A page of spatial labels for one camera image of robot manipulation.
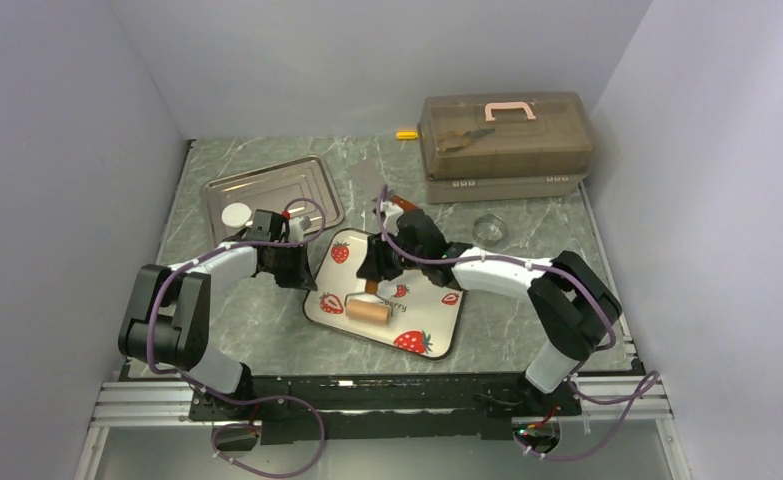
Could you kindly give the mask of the spatula with wooden handle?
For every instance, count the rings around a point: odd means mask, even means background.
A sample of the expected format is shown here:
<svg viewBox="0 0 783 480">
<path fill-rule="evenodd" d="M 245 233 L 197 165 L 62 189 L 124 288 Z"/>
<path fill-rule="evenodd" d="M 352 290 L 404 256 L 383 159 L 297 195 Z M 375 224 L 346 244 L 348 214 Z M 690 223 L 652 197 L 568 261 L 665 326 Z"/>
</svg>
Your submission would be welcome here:
<svg viewBox="0 0 783 480">
<path fill-rule="evenodd" d="M 404 213 L 419 209 L 419 207 L 412 201 L 403 198 L 402 196 L 398 195 L 393 189 L 388 189 L 387 186 L 384 186 L 384 188 L 378 192 L 377 196 L 370 203 L 370 211 L 375 216 L 378 216 L 379 214 L 379 205 L 382 201 L 391 201 L 398 204 L 400 207 L 403 208 Z"/>
</svg>

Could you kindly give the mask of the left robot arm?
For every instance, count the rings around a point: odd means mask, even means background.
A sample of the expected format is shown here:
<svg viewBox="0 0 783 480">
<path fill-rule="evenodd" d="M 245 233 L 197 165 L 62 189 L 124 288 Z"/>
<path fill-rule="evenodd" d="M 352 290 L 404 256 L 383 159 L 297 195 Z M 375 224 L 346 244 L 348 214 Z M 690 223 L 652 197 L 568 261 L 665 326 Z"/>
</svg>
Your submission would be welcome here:
<svg viewBox="0 0 783 480">
<path fill-rule="evenodd" d="M 314 291 L 317 286 L 308 260 L 308 217 L 256 210 L 226 218 L 237 231 L 213 251 L 139 269 L 118 349 L 155 374 L 176 375 L 210 393 L 225 417 L 239 420 L 254 406 L 252 372 L 210 343 L 213 294 L 259 274 L 271 275 L 282 289 Z"/>
</svg>

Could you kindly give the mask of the wooden rolling pin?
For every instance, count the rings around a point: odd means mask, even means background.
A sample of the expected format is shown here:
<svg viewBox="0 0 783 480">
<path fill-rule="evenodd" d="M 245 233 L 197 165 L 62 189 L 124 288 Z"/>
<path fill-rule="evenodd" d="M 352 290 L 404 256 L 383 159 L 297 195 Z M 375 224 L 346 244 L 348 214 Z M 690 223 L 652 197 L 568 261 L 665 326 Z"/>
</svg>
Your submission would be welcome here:
<svg viewBox="0 0 783 480">
<path fill-rule="evenodd" d="M 392 307 L 378 294 L 379 284 L 367 280 L 361 291 L 345 296 L 344 312 L 350 320 L 374 325 L 387 325 L 392 317 Z"/>
</svg>

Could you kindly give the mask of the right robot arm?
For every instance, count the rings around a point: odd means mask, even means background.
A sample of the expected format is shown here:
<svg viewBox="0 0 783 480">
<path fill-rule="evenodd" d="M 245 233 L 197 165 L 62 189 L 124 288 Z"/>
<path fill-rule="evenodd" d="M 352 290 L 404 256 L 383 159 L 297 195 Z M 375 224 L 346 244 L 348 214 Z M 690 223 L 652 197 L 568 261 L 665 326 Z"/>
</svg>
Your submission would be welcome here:
<svg viewBox="0 0 783 480">
<path fill-rule="evenodd" d="M 447 240 L 420 209 L 381 217 L 380 231 L 367 240 L 358 278 L 380 283 L 418 270 L 439 287 L 490 292 L 532 306 L 546 341 L 517 391 L 527 413 L 545 413 L 559 385 L 593 353 L 614 344 L 623 307 L 579 254 L 565 250 L 550 260 L 502 255 Z"/>
</svg>

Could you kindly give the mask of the strawberry pattern white tray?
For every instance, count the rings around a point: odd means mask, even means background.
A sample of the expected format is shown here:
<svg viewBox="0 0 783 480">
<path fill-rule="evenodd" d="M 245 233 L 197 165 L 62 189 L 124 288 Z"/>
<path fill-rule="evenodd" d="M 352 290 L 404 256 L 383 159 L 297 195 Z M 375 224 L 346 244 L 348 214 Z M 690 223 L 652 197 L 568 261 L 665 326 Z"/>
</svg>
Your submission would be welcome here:
<svg viewBox="0 0 783 480">
<path fill-rule="evenodd" d="M 368 285 L 356 276 L 367 240 L 361 230 L 335 233 L 315 275 L 317 289 L 303 303 L 307 319 L 428 359 L 445 356 L 464 294 L 433 285 L 418 270 Z"/>
</svg>

